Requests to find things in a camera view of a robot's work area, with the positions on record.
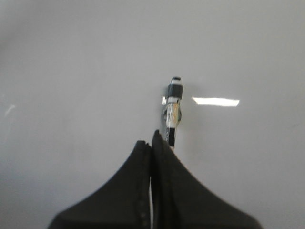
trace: black and white object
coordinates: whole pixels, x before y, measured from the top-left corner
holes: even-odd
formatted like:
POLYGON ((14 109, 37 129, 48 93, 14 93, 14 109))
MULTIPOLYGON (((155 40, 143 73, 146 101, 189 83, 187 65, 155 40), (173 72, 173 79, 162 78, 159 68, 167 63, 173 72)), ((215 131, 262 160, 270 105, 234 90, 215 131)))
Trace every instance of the black and white object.
POLYGON ((181 120, 180 100, 182 99, 183 86, 180 77, 173 77, 168 85, 166 105, 166 138, 170 147, 174 149, 176 129, 181 120))

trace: white surface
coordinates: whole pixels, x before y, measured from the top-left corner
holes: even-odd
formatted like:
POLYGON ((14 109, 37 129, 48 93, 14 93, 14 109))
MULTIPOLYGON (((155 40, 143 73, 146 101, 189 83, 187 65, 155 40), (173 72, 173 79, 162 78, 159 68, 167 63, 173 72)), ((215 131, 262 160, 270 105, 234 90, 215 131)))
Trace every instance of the white surface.
POLYGON ((305 228, 304 1, 0 1, 0 228, 46 228, 161 127, 265 229, 305 228), (192 97, 240 100, 198 106, 192 97))

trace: gray wall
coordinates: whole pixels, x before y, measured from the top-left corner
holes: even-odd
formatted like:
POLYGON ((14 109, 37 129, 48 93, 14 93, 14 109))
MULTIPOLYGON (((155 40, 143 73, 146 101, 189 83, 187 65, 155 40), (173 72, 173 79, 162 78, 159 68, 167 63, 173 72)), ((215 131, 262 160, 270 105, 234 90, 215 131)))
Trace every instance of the gray wall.
POLYGON ((305 228, 304 1, 0 1, 0 228, 46 228, 161 128, 266 229, 305 228), (198 106, 192 97, 239 99, 198 106))

